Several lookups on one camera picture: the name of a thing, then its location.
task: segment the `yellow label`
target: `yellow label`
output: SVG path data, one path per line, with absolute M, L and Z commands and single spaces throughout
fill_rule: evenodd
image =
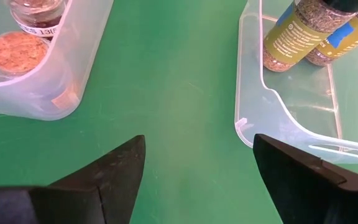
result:
M 317 46 L 327 57 L 338 58 L 358 46 L 358 18 L 351 19 Z
M 278 61 L 297 63 L 329 34 L 310 29 L 293 12 L 292 4 L 264 39 L 265 48 Z

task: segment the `green surface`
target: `green surface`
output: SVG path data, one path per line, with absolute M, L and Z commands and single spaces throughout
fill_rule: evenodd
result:
M 144 134 L 132 223 L 281 223 L 234 130 L 244 4 L 116 0 L 71 116 L 0 115 L 0 185 L 49 184 Z

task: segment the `plastic container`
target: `plastic container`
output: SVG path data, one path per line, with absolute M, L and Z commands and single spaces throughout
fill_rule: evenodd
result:
M 291 1 L 249 0 L 240 19 L 235 127 L 252 147 L 266 134 L 334 163 L 358 163 L 358 48 L 333 66 L 305 59 L 277 75 L 264 35 Z
M 39 66 L 0 82 L 0 113 L 61 119 L 80 104 L 113 0 L 69 0 L 57 33 Z M 20 30 L 0 1 L 0 34 Z

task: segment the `spice jar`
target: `spice jar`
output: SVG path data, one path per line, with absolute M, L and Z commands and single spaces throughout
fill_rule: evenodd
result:
M 7 0 L 7 3 L 21 29 L 49 40 L 65 10 L 64 0 Z
M 0 82 L 33 70 L 45 57 L 48 41 L 22 31 L 0 35 Z
M 264 39 L 264 66 L 287 71 L 357 13 L 355 0 L 295 0 Z
M 358 46 L 358 15 L 313 49 L 306 58 L 325 66 Z

